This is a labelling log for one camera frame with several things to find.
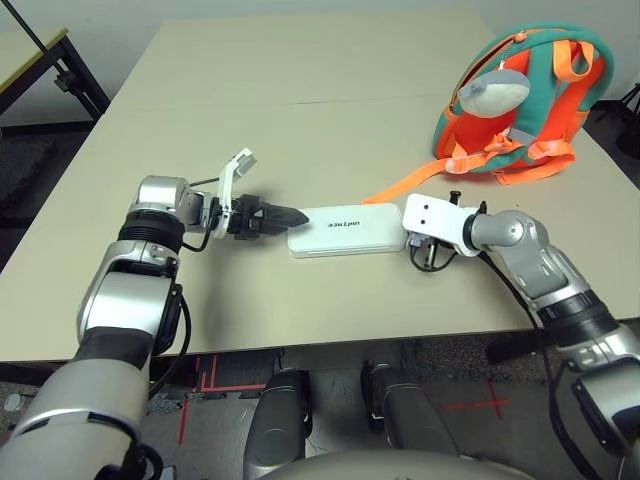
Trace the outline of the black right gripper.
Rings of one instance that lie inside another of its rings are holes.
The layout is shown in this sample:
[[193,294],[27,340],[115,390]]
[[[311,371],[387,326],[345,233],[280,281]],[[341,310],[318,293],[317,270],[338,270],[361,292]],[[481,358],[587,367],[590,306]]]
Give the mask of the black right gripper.
[[407,240],[409,250],[409,260],[419,271],[441,271],[445,268],[445,263],[436,264],[441,242],[432,237],[410,233]]

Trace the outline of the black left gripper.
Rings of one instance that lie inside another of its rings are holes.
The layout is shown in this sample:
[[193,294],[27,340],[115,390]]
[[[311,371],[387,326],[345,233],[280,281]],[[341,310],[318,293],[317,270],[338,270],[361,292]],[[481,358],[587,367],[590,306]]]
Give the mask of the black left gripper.
[[227,233],[235,240],[256,240],[261,235],[278,235],[308,223],[300,210],[263,203],[259,196],[243,194],[232,200]]

